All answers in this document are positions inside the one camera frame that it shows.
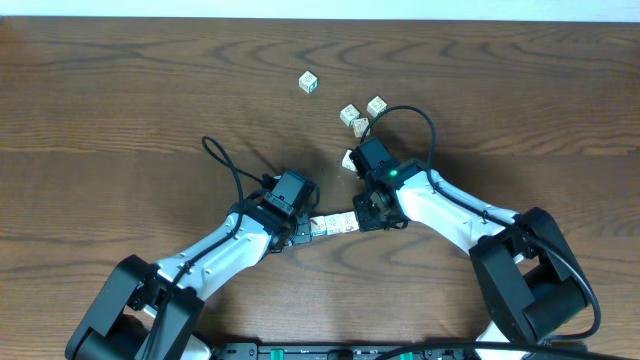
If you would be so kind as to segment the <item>wooden block with red mark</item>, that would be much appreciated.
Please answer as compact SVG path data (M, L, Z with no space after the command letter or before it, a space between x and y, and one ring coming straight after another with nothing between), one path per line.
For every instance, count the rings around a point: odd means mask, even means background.
M309 224L312 237L325 236L327 234L327 226L324 216L310 218Z

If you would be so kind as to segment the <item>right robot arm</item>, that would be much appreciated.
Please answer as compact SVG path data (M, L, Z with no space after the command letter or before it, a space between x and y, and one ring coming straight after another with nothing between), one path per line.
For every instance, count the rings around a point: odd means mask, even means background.
M354 197L362 231L421 223L463 250L472 263L491 318L470 347L480 359L527 359L533 346L559 339L557 329L586 308L592 336L600 306L554 218L534 207L525 213L490 205L457 189L419 160L350 156L366 191Z

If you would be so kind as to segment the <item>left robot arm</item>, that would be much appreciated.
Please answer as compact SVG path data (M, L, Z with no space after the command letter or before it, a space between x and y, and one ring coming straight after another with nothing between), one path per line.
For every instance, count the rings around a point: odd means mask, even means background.
M195 335L206 300L241 271L310 237L306 196L251 195L214 232L154 263L131 255L112 271L66 345L68 359L209 359Z

